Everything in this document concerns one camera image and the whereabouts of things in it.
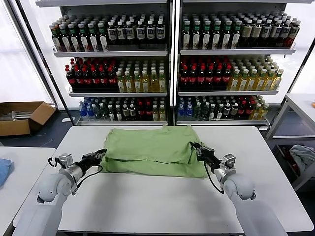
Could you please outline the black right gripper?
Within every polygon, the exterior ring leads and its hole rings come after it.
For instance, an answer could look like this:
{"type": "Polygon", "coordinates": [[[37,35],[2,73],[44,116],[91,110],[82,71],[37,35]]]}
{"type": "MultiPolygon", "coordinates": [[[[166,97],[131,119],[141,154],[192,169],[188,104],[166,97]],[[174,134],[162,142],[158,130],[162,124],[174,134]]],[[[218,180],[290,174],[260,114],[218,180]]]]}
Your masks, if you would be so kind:
{"type": "Polygon", "coordinates": [[[210,147],[204,147],[203,144],[191,142],[190,145],[195,149],[197,160],[205,162],[212,169],[221,167],[221,160],[215,157],[215,150],[210,147]]]}

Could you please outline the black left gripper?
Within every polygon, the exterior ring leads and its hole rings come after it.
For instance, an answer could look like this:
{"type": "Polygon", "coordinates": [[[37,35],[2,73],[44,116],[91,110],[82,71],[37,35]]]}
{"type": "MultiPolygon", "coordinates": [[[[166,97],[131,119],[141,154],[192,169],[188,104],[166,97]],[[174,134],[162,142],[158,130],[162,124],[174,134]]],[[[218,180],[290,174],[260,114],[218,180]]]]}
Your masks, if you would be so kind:
{"type": "Polygon", "coordinates": [[[96,152],[91,152],[82,156],[81,169],[89,169],[92,166],[98,165],[98,159],[102,159],[107,152],[107,149],[103,148],[96,152]]]}

